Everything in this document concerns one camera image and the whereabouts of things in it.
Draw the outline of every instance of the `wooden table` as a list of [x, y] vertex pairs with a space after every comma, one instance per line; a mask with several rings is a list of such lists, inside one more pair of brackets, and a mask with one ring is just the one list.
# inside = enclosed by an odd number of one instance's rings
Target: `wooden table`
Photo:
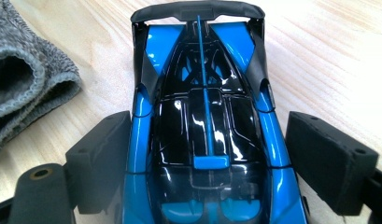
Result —
[[[0, 202], [13, 195], [23, 172], [64, 164], [66, 150], [102, 118], [132, 108], [129, 19], [141, 7], [165, 2], [12, 0], [32, 30], [75, 62], [83, 84], [73, 100], [0, 152]], [[382, 0], [253, 3], [266, 13], [269, 76], [283, 131], [289, 111], [315, 115], [380, 153], [382, 170]], [[368, 209], [361, 217], [338, 217], [301, 185], [317, 223], [366, 223]]]

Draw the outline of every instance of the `gray cloth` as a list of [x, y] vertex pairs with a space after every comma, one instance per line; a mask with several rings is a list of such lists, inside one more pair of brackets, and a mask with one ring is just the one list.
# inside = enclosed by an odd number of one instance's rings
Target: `gray cloth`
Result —
[[74, 63], [0, 0], [0, 148], [79, 88]]

